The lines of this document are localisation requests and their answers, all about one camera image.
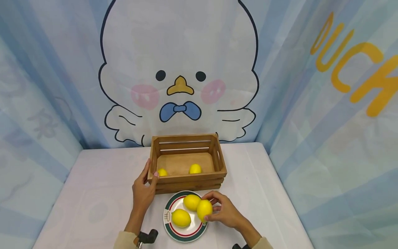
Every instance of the fabric wall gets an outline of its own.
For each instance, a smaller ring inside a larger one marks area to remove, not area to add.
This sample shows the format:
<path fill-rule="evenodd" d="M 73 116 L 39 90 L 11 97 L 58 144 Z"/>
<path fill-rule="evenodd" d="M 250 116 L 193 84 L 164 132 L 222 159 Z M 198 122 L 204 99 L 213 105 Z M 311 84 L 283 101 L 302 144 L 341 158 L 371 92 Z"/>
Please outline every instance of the fabric wall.
<path fill-rule="evenodd" d="M 294 2 L 299 12 L 306 1 Z M 253 67 L 275 56 L 259 45 L 268 35 L 257 34 L 269 1 L 0 4 L 6 44 L 23 53 L 18 59 L 51 103 L 64 100 L 83 148 L 149 146 L 152 135 L 179 133 L 255 140 L 267 100 Z"/>
<path fill-rule="evenodd" d="M 1 248 L 33 247 L 81 150 L 0 39 Z"/>
<path fill-rule="evenodd" d="M 315 248 L 396 248 L 398 2 L 310 2 L 300 32 L 269 43 L 280 48 L 270 64 L 287 58 L 257 141 Z M 282 20 L 268 34 L 292 18 L 268 13 Z"/>

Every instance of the red stripe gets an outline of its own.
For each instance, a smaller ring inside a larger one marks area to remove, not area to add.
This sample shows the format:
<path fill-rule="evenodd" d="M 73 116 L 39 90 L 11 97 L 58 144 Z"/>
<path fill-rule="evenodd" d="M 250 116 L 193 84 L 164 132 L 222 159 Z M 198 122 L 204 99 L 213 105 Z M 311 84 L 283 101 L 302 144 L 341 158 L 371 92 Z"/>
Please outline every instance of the red stripe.
<path fill-rule="evenodd" d="M 186 195 L 184 195 L 184 196 L 180 196 L 180 197 L 178 197 L 177 199 L 175 199 L 175 200 L 173 201 L 173 203 L 170 205 L 170 207 L 169 207 L 169 211 L 171 211 L 171 210 L 172 210 L 172 206 L 174 205 L 174 203 L 175 203 L 176 201 L 178 201 L 179 199 L 181 199 L 181 198 L 184 198 L 184 197 L 186 197 Z"/>
<path fill-rule="evenodd" d="M 184 197 L 186 197 L 186 195 L 185 195 L 185 196 L 180 196 L 180 197 L 178 197 L 177 199 L 175 199 L 175 200 L 173 201 L 173 203 L 170 205 L 169 211 L 172 210 L 172 206 L 174 205 L 174 203 L 175 203 L 176 201 L 178 201 L 179 199 L 184 198 Z M 187 235 L 184 235 L 184 234 L 178 233 L 178 232 L 174 229 L 174 227 L 173 227 L 173 225 L 172 225 L 172 222 L 170 222 L 170 227 L 171 227 L 171 229 L 173 230 L 173 232 L 174 232 L 175 234 L 177 234 L 178 236 L 181 236 L 181 237 L 190 237 L 190 236 L 194 235 L 195 233 L 197 233 L 197 232 L 200 230 L 200 228 L 202 227 L 202 225 L 203 225 L 203 223 L 201 222 L 201 223 L 200 223 L 200 226 L 198 227 L 198 229 L 196 229 L 195 232 L 190 233 L 190 234 L 187 234 Z"/>
<path fill-rule="evenodd" d="M 200 225 L 199 225 L 199 227 L 198 227 L 198 229 L 196 229 L 195 232 L 185 235 L 185 234 L 180 234 L 180 233 L 178 233 L 178 232 L 174 229 L 172 223 L 170 222 L 170 227 L 171 227 L 171 229 L 173 230 L 173 232 L 174 232 L 175 234 L 177 234 L 178 236 L 181 236 L 181 237 L 191 237 L 192 235 L 194 235 L 195 233 L 197 233 L 197 232 L 200 230 L 200 228 L 202 227 L 202 225 L 203 225 L 203 223 L 201 222 Z"/>

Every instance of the person's left hand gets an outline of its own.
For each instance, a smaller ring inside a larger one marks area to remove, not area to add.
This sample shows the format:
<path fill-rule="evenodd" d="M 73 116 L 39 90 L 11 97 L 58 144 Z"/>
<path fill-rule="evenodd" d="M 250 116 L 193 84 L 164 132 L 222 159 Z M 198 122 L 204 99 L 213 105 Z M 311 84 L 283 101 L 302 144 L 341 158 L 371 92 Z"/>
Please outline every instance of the person's left hand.
<path fill-rule="evenodd" d="M 157 171 L 153 174 L 152 184 L 145 186 L 145 183 L 148 181 L 150 165 L 151 160 L 148 159 L 143 171 L 133 184 L 133 210 L 138 213 L 146 213 L 155 198 L 156 184 L 159 180 L 159 173 Z"/>

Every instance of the lemon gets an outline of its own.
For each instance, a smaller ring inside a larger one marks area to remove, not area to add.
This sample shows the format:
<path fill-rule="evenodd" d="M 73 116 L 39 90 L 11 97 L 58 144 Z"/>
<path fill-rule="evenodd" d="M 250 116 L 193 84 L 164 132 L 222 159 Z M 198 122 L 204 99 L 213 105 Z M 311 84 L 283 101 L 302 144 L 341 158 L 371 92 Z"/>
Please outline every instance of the lemon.
<path fill-rule="evenodd" d="M 213 213 L 213 206 L 209 200 L 201 200 L 196 209 L 198 218 L 205 223 L 205 216 Z"/>
<path fill-rule="evenodd" d="M 187 227 L 191 224 L 191 216 L 184 209 L 172 212 L 172 222 L 178 227 Z"/>
<path fill-rule="evenodd" d="M 200 201 L 201 199 L 199 196 L 194 194 L 189 194 L 184 198 L 184 205 L 187 209 L 195 212 Z"/>
<path fill-rule="evenodd" d="M 159 176 L 167 176 L 167 171 L 164 168 L 158 169 Z"/>
<path fill-rule="evenodd" d="M 202 173 L 202 168 L 200 167 L 199 164 L 192 164 L 191 167 L 189 168 L 189 173 L 190 174 L 199 174 Z"/>

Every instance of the pink cheek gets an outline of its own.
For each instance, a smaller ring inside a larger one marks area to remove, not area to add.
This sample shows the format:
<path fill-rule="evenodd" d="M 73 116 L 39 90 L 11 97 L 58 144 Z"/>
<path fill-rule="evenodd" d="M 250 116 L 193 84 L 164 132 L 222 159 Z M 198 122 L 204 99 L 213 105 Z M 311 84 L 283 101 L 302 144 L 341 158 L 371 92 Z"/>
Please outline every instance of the pink cheek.
<path fill-rule="evenodd" d="M 225 83 L 222 80 L 213 80 L 203 87 L 201 98 L 205 104 L 216 103 L 225 93 Z"/>
<path fill-rule="evenodd" d="M 159 92 L 151 85 L 136 85 L 131 88 L 131 99 L 139 107 L 153 110 L 159 103 Z"/>

